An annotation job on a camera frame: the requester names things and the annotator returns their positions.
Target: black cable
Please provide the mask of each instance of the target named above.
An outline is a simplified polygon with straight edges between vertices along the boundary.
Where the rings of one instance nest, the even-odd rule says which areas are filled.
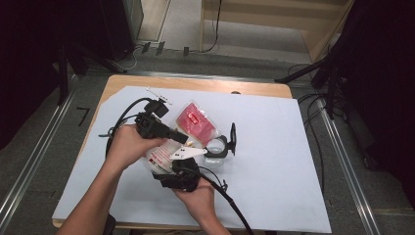
[[[341,113],[340,113],[340,114],[338,114],[338,113],[336,113],[336,112],[335,112],[335,110],[340,110],[340,111],[341,111]],[[343,116],[344,116],[344,114],[345,114],[345,110],[344,110],[344,105],[343,105],[342,101],[338,101],[338,100],[336,100],[336,101],[334,102],[334,104],[333,104],[333,110],[332,110],[332,113],[333,113],[335,116],[337,116],[337,117],[343,117]]]
[[[229,205],[232,207],[232,209],[235,211],[235,213],[238,215],[238,217],[241,218],[242,222],[244,223],[245,227],[247,228],[247,232],[250,235],[254,235],[253,230],[251,229],[251,227],[248,224],[247,220],[242,215],[241,211],[239,211],[239,209],[236,206],[236,204],[233,201],[233,199],[231,197],[229,197],[229,195],[226,194],[226,192],[221,187],[219,187],[219,185],[217,185],[213,180],[211,180],[210,178],[208,178],[204,174],[202,174],[200,172],[196,172],[196,171],[194,171],[194,170],[192,170],[190,168],[187,168],[187,167],[178,167],[177,169],[182,169],[182,170],[187,170],[189,172],[192,172],[192,173],[194,173],[196,175],[199,175],[201,178],[205,179],[207,182],[209,182],[211,184],[211,186],[213,186],[213,188],[216,189],[216,191],[219,192],[223,196],[223,198],[226,199],[226,201],[228,201]]]
[[[111,145],[113,144],[113,137],[114,137],[114,135],[115,135],[115,132],[116,132],[116,130],[119,128],[119,126],[121,125],[121,123],[123,122],[123,120],[124,120],[124,117],[125,117],[125,115],[126,114],[128,114],[128,112],[135,106],[135,105],[137,105],[138,103],[140,103],[140,102],[142,102],[142,101],[148,101],[148,102],[151,102],[152,101],[152,99],[150,99],[150,98],[141,98],[141,99],[138,99],[138,100],[136,100],[136,101],[134,101],[130,106],[128,106],[128,108],[122,113],[122,115],[119,117],[119,119],[118,119],[118,121],[115,123],[115,126],[113,127],[113,132],[112,133],[110,133],[110,137],[108,138],[108,141],[107,141],[107,147],[106,147],[106,151],[105,151],[105,156],[107,157],[107,154],[108,154],[108,151],[110,150],[110,148],[111,148]]]
[[[137,117],[137,116],[138,116],[138,115],[128,116],[128,117],[123,118],[123,119],[122,119],[122,121],[128,120],[128,119],[130,119],[130,118],[134,118],[134,117]]]
[[[211,45],[211,47],[209,49],[203,50],[202,53],[206,53],[206,52],[211,51],[211,49],[213,49],[213,47],[216,45],[217,38],[219,37],[218,31],[219,31],[219,19],[220,19],[220,8],[221,7],[222,7],[222,0],[219,1],[219,9],[217,10],[216,32],[215,32],[216,35],[215,35],[215,39],[214,39],[213,45]]]
[[[299,102],[299,104],[301,104],[303,101],[305,101],[306,99],[311,98],[313,96],[324,97],[324,96],[327,96],[327,94],[318,94],[318,93],[306,94],[306,95],[303,95],[303,96],[299,97],[298,102]]]
[[[318,110],[316,110],[316,111],[314,111],[314,113],[311,115],[311,116],[308,116],[307,117],[307,120],[303,123],[303,125],[305,126],[305,131],[307,131],[308,130],[308,126],[309,126],[309,123],[313,120],[313,119],[315,119],[322,111],[324,110],[324,108],[320,108],[320,109],[318,109]]]
[[[121,65],[119,65],[117,62],[113,61],[113,64],[116,65],[117,67],[119,67],[120,69],[123,69],[125,71],[130,71],[132,69],[134,69],[137,66],[137,58],[135,57],[135,52],[143,47],[141,44],[139,44],[139,46],[135,47],[134,50],[132,51],[132,57],[134,58],[134,65],[130,68],[125,68]]]
[[[158,50],[159,48],[157,47],[149,47],[149,50]],[[183,53],[183,50],[178,50],[178,49],[168,49],[168,48],[163,48],[164,51],[171,51],[171,52],[181,52]],[[204,54],[204,51],[199,51],[199,50],[190,50],[189,53],[193,53],[193,54]]]
[[[309,66],[309,64],[297,64],[297,65],[293,65],[293,66],[291,66],[291,67],[289,67],[289,68],[288,68],[288,70],[287,70],[287,75],[290,75],[290,71],[291,71],[293,68],[295,68],[295,67],[299,67],[299,66]]]
[[[309,114],[309,111],[310,111],[310,108],[312,107],[312,105],[314,104],[314,102],[316,102],[318,99],[320,99],[320,97],[317,97],[317,98],[315,98],[309,105],[308,105],[308,108],[307,108],[307,116],[308,116],[308,118],[310,118],[310,114]],[[318,154],[319,154],[319,156],[320,156],[320,167],[321,167],[321,193],[324,195],[324,181],[325,181],[325,179],[324,179],[324,161],[323,161],[323,154],[322,154],[322,151],[321,151],[321,146],[320,146],[320,143],[319,143],[319,141],[318,141],[318,138],[317,138],[317,135],[316,135],[316,133],[315,133],[315,130],[314,130],[314,127],[313,127],[313,125],[311,124],[311,120],[308,122],[308,124],[309,124],[309,126],[310,126],[310,129],[311,129],[311,132],[312,132],[312,135],[314,136],[314,140],[315,140],[315,143],[316,143],[316,145],[317,145],[317,149],[318,149]]]
[[[211,174],[213,174],[213,175],[214,175],[214,177],[216,177],[217,182],[219,182],[219,186],[220,186],[221,188],[223,188],[222,183],[220,182],[219,177],[217,177],[217,175],[216,175],[213,171],[211,171],[210,169],[208,169],[208,168],[206,168],[206,167],[203,167],[203,166],[199,166],[199,168],[205,169],[205,170],[209,171]]]

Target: red packet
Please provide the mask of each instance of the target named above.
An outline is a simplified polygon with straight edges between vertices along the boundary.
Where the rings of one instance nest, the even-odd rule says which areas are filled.
[[[176,122],[183,131],[198,140],[203,147],[216,137],[216,128],[194,103],[184,109]]]

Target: metal frame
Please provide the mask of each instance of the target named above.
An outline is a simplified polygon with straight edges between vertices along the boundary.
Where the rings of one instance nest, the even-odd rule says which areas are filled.
[[[130,73],[131,75],[145,75],[145,76],[164,76],[164,77],[184,77],[184,78],[197,78],[197,79],[225,79],[225,80],[236,80],[236,81],[246,81],[246,82],[264,82],[264,83],[274,83],[272,79],[264,78],[243,78],[235,76],[218,76],[218,75],[201,75],[201,74],[184,74],[184,73],[169,73],[169,72],[152,72],[152,71],[139,71]],[[51,143],[56,130],[60,126],[62,119],[64,118],[70,102],[73,98],[73,94],[76,90],[76,87],[79,83],[79,77],[74,75],[71,79],[71,90],[64,101],[64,103],[56,109],[51,120],[46,126],[42,136],[37,142],[34,150],[32,151],[30,157],[28,158],[19,178],[15,182],[14,186],[10,190],[6,199],[4,200],[1,209],[0,209],[0,234],[3,234],[9,225],[9,222],[18,207],[20,201],[23,198],[25,190],[27,189],[31,179],[33,178],[34,173],[37,171],[43,156],[46,150]],[[318,101],[319,108],[324,108],[323,102]],[[369,206],[369,203],[363,193],[360,183],[357,179],[356,174],[352,168],[352,165],[349,161],[345,146],[343,145],[340,134],[336,128],[335,122],[329,118],[327,113],[323,110],[322,117],[326,125],[327,131],[332,140],[333,146],[336,150],[336,154],[339,158],[342,170],[345,174],[346,182],[349,187],[351,196],[354,199],[357,210],[362,219],[364,228],[366,229],[367,234],[378,235],[381,234],[379,227],[376,223],[374,214]]]
[[[366,234],[380,235],[381,232],[375,220],[375,216],[372,212],[372,209],[370,208],[369,202],[366,199],[363,189],[360,186],[359,180],[357,179],[357,176],[353,170],[345,146],[343,145],[340,134],[336,128],[335,121],[329,118],[326,110],[324,110],[325,104],[323,103],[323,101],[321,101],[321,99],[318,100],[317,104],[319,108],[323,109],[322,117],[324,123],[330,135],[330,138],[332,139],[332,143],[335,148],[336,154],[339,158],[339,162],[345,175],[348,188],[356,204],[357,211],[360,214],[360,218],[366,230]]]
[[[18,179],[13,185],[12,189],[9,191],[5,200],[2,203],[0,208],[0,234],[4,234],[7,226],[12,219],[13,214],[16,211],[19,203],[21,202],[23,195],[30,184],[31,179],[33,178],[34,173],[37,171],[40,163],[42,162],[43,156],[45,155],[49,144],[51,143],[56,130],[60,126],[62,119],[65,116],[65,113],[68,110],[70,102],[73,97],[73,93],[76,90],[79,79],[74,75],[71,79],[72,90],[66,100],[61,106],[58,106],[52,115],[52,118],[49,120],[45,130],[40,136],[36,146],[30,154],[26,164],[21,171]]]

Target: person's left hand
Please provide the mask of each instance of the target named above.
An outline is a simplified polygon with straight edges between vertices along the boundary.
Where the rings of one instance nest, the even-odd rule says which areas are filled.
[[[161,145],[164,139],[143,139],[137,131],[137,125],[125,124],[116,132],[108,151],[106,162],[124,170],[137,162],[145,153]]]

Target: white sheet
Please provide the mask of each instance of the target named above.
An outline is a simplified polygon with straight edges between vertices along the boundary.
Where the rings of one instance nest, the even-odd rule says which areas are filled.
[[[195,101],[228,137],[235,122],[238,143],[225,164],[212,168],[229,185],[232,197],[252,229],[330,233],[330,223],[300,117],[297,100],[177,89],[152,88],[173,101],[162,121],[170,124]],[[88,189],[104,161],[112,127],[135,100],[155,98],[145,87],[125,87],[99,109],[83,152],[70,175],[53,218],[65,219]],[[137,105],[129,114],[143,111]],[[197,157],[199,165],[203,158]],[[144,159],[122,175],[111,215],[119,222],[197,225],[172,191],[162,188],[144,166]],[[218,217],[228,228],[244,228],[220,194]]]

